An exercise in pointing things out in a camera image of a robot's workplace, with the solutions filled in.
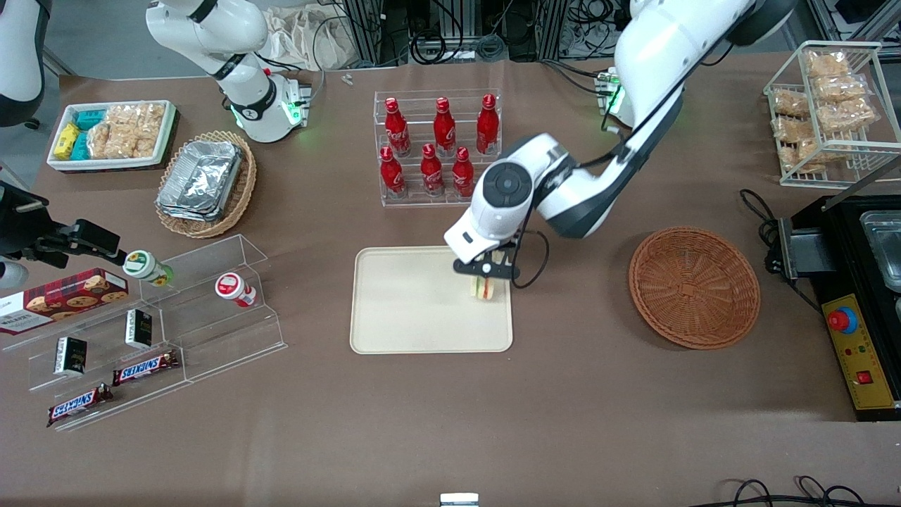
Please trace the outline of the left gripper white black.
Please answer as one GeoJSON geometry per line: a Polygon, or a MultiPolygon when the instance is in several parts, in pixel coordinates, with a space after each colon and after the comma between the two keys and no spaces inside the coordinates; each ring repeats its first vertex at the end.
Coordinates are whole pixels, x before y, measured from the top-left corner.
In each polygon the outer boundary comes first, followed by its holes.
{"type": "Polygon", "coordinates": [[[478,280],[504,280],[504,263],[493,260],[493,253],[502,243],[477,233],[470,215],[460,216],[444,232],[443,240],[454,253],[454,273],[476,276],[478,280]]]}

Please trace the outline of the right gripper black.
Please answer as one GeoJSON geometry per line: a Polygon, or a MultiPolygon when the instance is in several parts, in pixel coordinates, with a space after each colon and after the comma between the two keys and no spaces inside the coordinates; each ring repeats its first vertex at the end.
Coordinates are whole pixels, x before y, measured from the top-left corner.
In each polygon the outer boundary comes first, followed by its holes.
{"type": "MultiPolygon", "coordinates": [[[[1,256],[41,262],[54,268],[68,265],[65,225],[51,218],[47,199],[2,182],[1,256]]],[[[29,278],[29,270],[16,262],[1,262],[0,288],[15,289],[29,278]]]]}

